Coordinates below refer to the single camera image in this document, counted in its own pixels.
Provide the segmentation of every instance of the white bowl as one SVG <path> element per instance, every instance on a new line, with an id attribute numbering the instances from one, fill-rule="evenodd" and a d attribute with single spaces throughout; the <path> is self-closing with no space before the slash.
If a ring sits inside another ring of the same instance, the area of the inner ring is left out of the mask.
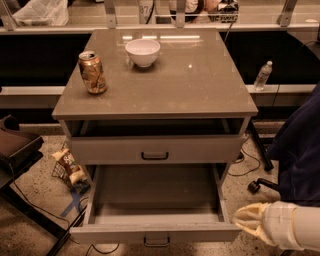
<path id="1" fill-rule="evenodd" d="M 160 44 L 152 39 L 136 39 L 126 44 L 130 59 L 139 67 L 149 67 L 159 56 Z"/>

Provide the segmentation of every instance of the aluminum can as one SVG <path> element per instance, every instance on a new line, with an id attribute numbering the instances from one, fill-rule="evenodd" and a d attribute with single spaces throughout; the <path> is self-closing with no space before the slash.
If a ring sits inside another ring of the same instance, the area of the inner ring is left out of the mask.
<path id="1" fill-rule="evenodd" d="M 78 64 L 82 80 L 89 93 L 100 94 L 107 90 L 102 63 L 95 51 L 89 50 L 80 53 Z"/>

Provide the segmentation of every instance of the white robotic hand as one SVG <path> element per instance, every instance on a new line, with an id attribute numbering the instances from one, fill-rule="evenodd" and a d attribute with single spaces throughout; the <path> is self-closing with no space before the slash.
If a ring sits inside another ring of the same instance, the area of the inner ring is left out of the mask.
<path id="1" fill-rule="evenodd" d="M 240 208 L 233 218 L 244 231 L 283 250 L 320 251 L 320 208 L 292 203 L 256 203 Z"/>
<path id="2" fill-rule="evenodd" d="M 233 217 L 233 222 L 247 233 L 258 237 L 266 244 L 276 246 L 262 227 L 263 214 L 270 204 L 256 203 L 240 208 Z"/>

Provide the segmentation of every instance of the plastic bottle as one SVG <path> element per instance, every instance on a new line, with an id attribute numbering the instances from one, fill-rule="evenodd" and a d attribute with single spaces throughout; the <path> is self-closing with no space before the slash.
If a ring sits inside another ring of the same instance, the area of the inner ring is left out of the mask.
<path id="1" fill-rule="evenodd" d="M 257 75 L 256 81 L 254 82 L 253 88 L 256 91 L 262 91 L 264 86 L 272 72 L 272 61 L 268 61 L 267 64 L 263 65 Z"/>

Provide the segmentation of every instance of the drawer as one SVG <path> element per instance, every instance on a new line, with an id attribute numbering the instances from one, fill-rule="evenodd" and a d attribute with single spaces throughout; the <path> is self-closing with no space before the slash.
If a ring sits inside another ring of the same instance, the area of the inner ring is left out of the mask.
<path id="1" fill-rule="evenodd" d="M 228 220 L 215 165 L 98 166 L 80 243 L 233 241 L 240 229 Z"/>
<path id="2" fill-rule="evenodd" d="M 226 163 L 237 158 L 244 137 L 75 137 L 67 144 L 81 165 Z"/>

